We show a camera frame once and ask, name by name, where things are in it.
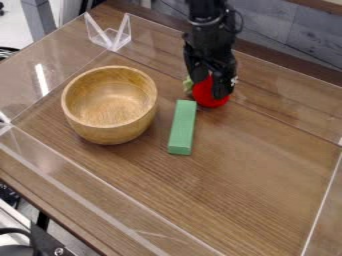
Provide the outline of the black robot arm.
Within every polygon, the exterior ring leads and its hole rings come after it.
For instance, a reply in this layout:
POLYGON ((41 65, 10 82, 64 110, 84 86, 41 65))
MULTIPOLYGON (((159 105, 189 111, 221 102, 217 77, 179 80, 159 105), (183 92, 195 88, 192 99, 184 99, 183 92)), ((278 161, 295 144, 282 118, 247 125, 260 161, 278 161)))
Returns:
POLYGON ((234 92, 238 61, 232 53, 243 22, 236 24, 238 10, 227 0, 188 0, 188 23, 183 33, 183 58, 193 83, 212 77, 209 94, 215 100, 234 92))

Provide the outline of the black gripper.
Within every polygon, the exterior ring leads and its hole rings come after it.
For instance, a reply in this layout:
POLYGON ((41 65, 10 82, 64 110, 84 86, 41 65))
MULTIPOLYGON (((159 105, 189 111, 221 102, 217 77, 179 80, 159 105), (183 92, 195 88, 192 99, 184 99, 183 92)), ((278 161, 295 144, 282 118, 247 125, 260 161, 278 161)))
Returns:
POLYGON ((195 23, 183 34, 183 57, 189 78, 193 83, 199 83, 211 72, 212 97, 216 100, 232 93, 238 82, 236 59, 232 53, 236 34, 235 23, 195 23))

